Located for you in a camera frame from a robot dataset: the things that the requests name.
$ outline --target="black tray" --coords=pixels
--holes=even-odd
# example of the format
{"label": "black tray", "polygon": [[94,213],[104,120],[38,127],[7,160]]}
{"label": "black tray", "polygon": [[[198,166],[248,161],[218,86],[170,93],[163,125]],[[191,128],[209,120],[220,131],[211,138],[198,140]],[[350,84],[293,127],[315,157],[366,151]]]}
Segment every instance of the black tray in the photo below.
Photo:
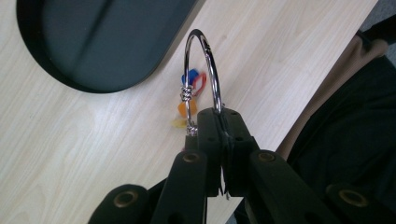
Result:
{"label": "black tray", "polygon": [[125,90],[163,59],[198,0],[18,0],[21,36],[53,77],[80,91]]}

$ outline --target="metal clip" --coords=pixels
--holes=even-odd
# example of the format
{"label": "metal clip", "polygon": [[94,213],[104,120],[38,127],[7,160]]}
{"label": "metal clip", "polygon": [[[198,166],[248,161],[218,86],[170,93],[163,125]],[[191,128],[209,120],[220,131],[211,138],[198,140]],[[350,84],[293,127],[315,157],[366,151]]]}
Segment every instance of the metal clip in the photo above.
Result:
{"label": "metal clip", "polygon": [[194,37],[198,37],[198,40],[201,43],[202,50],[204,51],[204,55],[206,58],[206,64],[210,75],[210,83],[212,86],[212,95],[213,95],[213,108],[216,114],[221,113],[222,103],[220,97],[220,86],[219,86],[219,78],[218,71],[216,69],[215,60],[212,55],[212,51],[210,49],[209,44],[207,43],[206,37],[200,30],[192,30],[189,34],[189,38],[187,39],[185,55],[184,55],[184,76],[185,82],[184,86],[181,89],[181,98],[182,101],[186,104],[187,111],[187,135],[195,136],[198,134],[197,126],[191,120],[191,112],[190,112],[190,99],[191,99],[191,86],[189,85],[189,58],[190,58],[190,48],[191,42]]}

